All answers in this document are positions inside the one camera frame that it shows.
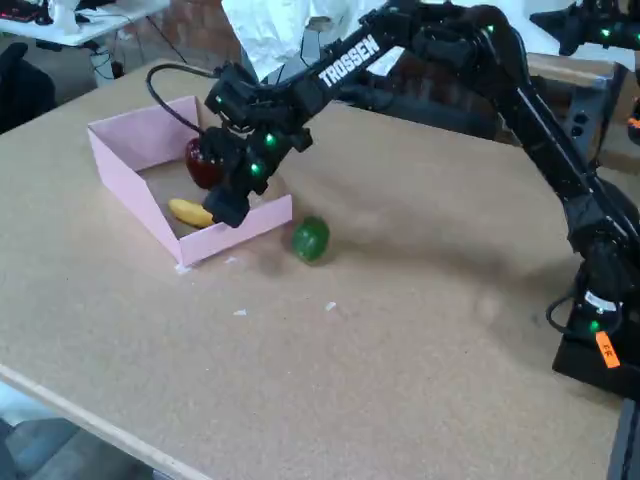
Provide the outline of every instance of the black cable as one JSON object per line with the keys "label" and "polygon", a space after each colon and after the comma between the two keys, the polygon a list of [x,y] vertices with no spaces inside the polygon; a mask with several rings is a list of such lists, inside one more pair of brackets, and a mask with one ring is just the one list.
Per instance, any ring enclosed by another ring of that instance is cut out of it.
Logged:
{"label": "black cable", "polygon": [[[116,59],[116,50],[118,46],[118,32],[115,34],[115,38],[113,39],[113,58]],[[125,49],[120,49],[120,54],[122,55],[122,73],[126,73],[127,71],[127,55],[124,53]]]}
{"label": "black cable", "polygon": [[545,311],[545,316],[547,317],[547,322],[549,322],[549,325],[551,325],[557,331],[559,331],[563,335],[574,336],[575,337],[575,336],[580,336],[580,335],[577,335],[573,330],[570,330],[566,326],[560,325],[558,322],[556,322],[553,319],[553,312],[556,310],[556,308],[558,308],[560,305],[565,303],[567,300],[571,300],[571,298],[573,298],[573,293],[574,293],[573,289],[574,289],[574,287],[572,286],[571,290],[569,290],[569,292],[566,295],[564,295],[564,296],[560,297],[558,300],[552,302],[551,305],[549,305],[547,307],[547,310]]}
{"label": "black cable", "polygon": [[105,77],[104,74],[102,74],[101,72],[98,71],[99,68],[104,67],[107,63],[111,63],[111,61],[113,60],[113,56],[111,54],[111,52],[107,51],[105,53],[98,53],[98,52],[93,52],[91,53],[89,56],[90,57],[102,57],[104,55],[108,55],[108,58],[102,62],[100,65],[96,65],[93,67],[93,71],[95,73],[97,73],[98,75],[100,75],[102,78],[104,78],[105,80],[115,80],[114,77],[109,78],[109,77]]}
{"label": "black cable", "polygon": [[151,24],[151,26],[156,30],[156,32],[158,32],[158,34],[162,37],[162,39],[167,42],[167,45],[169,45],[169,48],[171,48],[171,50],[173,50],[174,52],[176,52],[176,54],[180,57],[180,60],[182,60],[184,63],[186,63],[187,65],[189,65],[189,62],[187,62],[187,59],[184,58],[182,56],[182,54],[178,51],[178,49],[173,45],[173,43],[171,43],[171,40],[169,40],[167,38],[167,36],[162,32],[162,30],[160,30],[160,28],[155,24],[155,22],[153,20],[151,20],[151,17],[147,16],[147,20],[149,21],[149,23]]}
{"label": "black cable", "polygon": [[93,69],[93,71],[94,71],[95,73],[97,73],[98,75],[100,75],[100,76],[101,76],[102,78],[104,78],[105,80],[115,80],[115,77],[106,77],[106,76],[104,76],[104,75],[103,75],[103,74],[98,70],[98,68],[97,68],[97,67],[96,67],[96,68],[94,68],[94,69]]}
{"label": "black cable", "polygon": [[189,120],[184,118],[182,115],[176,112],[169,105],[167,105],[165,101],[162,100],[162,98],[160,98],[160,95],[158,95],[158,93],[155,91],[155,89],[153,88],[153,85],[151,84],[151,80],[153,79],[153,76],[160,70],[179,70],[181,72],[187,72],[187,73],[191,73],[193,75],[197,75],[199,77],[205,77],[205,78],[218,78],[218,75],[215,72],[207,72],[205,70],[200,70],[187,65],[179,65],[175,63],[164,63],[162,65],[156,65],[151,70],[149,70],[149,73],[147,73],[147,78],[146,78],[147,89],[149,90],[151,97],[158,103],[158,105],[160,105],[167,113],[169,113],[169,115],[171,115],[173,118],[178,120],[183,125],[189,127],[191,130],[197,132],[199,135],[204,135],[204,130],[202,130],[199,126],[191,123]]}
{"label": "black cable", "polygon": [[304,66],[309,68],[309,64],[305,61],[304,58],[302,58],[302,52],[304,51],[304,33],[302,34],[302,42],[300,43],[300,60],[302,60],[302,63],[304,63]]}
{"label": "black cable", "polygon": [[[614,279],[615,281],[615,286],[614,286],[614,290],[615,290],[615,298],[614,300],[614,305],[616,307],[616,322],[608,329],[603,330],[607,335],[612,336],[614,333],[616,333],[618,330],[620,330],[620,327],[622,327],[622,324],[624,322],[624,315],[622,313],[622,295],[621,295],[621,289],[620,289],[620,279],[618,278],[617,275],[615,275],[615,272],[613,271],[613,268],[608,265],[608,268],[610,269],[609,274],[611,275],[611,278]],[[577,287],[577,281],[574,281],[573,285],[571,286],[571,288],[569,289],[569,292],[559,298],[558,300],[556,300],[555,302],[553,302],[551,305],[549,305],[547,307],[547,310],[545,312],[545,316],[547,318],[547,322],[549,322],[549,325],[551,325],[553,328],[555,328],[557,331],[559,331],[560,333],[562,333],[563,335],[567,335],[567,336],[573,336],[573,337],[578,337],[578,338],[583,338],[586,340],[593,340],[592,337],[587,337],[585,335],[581,335],[578,334],[577,332],[567,328],[564,325],[560,325],[558,322],[556,322],[553,319],[553,312],[563,303],[565,303],[567,300],[570,300],[571,298],[573,298],[574,294],[576,293],[576,287]]]}
{"label": "black cable", "polygon": [[130,17],[128,17],[127,15],[124,15],[122,13],[100,13],[98,15],[92,15],[90,13],[83,13],[83,15],[85,17],[87,17],[88,19],[104,18],[104,17],[126,18],[129,21],[129,24],[135,30],[136,42],[138,44],[138,52],[140,53],[140,61],[142,62],[143,65],[145,63],[147,63],[147,60],[146,60],[146,57],[145,57],[145,54],[144,54],[144,50],[142,49],[142,42],[140,41],[140,32],[138,32],[138,26],[135,24],[135,22]]}
{"label": "black cable", "polygon": [[278,73],[278,78],[276,79],[276,85],[280,83],[280,77],[282,77],[282,71],[284,70],[284,64],[280,67],[280,73]]}

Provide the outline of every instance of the green pepper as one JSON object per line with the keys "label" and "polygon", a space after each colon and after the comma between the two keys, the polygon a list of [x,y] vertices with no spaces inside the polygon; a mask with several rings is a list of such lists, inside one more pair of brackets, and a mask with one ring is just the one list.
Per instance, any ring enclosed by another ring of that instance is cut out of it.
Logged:
{"label": "green pepper", "polygon": [[315,262],[327,251],[329,227],[320,217],[306,217],[293,232],[293,251],[305,262]]}

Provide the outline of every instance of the orange label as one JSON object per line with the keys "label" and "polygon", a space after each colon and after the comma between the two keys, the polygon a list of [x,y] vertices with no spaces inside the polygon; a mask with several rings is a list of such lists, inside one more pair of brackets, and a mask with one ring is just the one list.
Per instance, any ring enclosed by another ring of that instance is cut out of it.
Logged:
{"label": "orange label", "polygon": [[602,354],[602,358],[604,358],[604,363],[607,364],[607,368],[619,367],[620,360],[618,360],[618,355],[616,355],[616,351],[613,349],[613,345],[611,345],[611,340],[607,332],[596,333],[596,342],[598,342],[600,353]]}

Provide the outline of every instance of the brick wall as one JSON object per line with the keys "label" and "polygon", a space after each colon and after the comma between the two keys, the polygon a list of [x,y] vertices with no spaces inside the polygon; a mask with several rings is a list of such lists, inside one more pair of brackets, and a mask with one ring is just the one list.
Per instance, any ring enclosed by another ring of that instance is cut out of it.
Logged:
{"label": "brick wall", "polygon": [[[174,45],[206,50],[223,59],[238,59],[240,44],[227,20],[221,0],[172,0],[171,7],[154,16],[154,21]],[[161,43],[146,21],[138,24],[143,42]]]}

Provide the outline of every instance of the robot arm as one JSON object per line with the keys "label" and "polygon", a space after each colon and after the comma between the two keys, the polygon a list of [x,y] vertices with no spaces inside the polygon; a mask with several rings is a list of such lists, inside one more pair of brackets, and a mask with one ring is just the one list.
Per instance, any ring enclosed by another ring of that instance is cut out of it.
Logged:
{"label": "robot arm", "polygon": [[[249,193],[267,189],[269,177],[292,148],[304,151],[312,145],[304,125],[337,96],[341,85],[391,48],[404,47],[448,68],[487,98],[559,198],[568,240],[584,262],[570,293],[561,299],[573,300],[567,326],[552,319],[560,301],[549,308],[549,322],[565,338],[588,348],[595,344],[596,331],[624,346],[620,338],[630,324],[626,318],[639,303],[638,211],[588,167],[536,93],[523,42],[504,14],[489,6],[391,0],[360,24],[347,39],[326,47],[324,58],[284,84],[260,85],[239,66],[222,69],[205,103],[223,124],[202,132],[201,145],[205,158],[224,165],[225,178],[208,194],[204,208],[217,221],[240,225],[249,211]],[[636,349],[635,344],[629,348]]]}
{"label": "robot arm", "polygon": [[629,1],[623,13],[617,0],[582,0],[564,10],[534,13],[531,21],[560,42],[560,55],[573,55],[580,45],[640,49],[640,2]]}

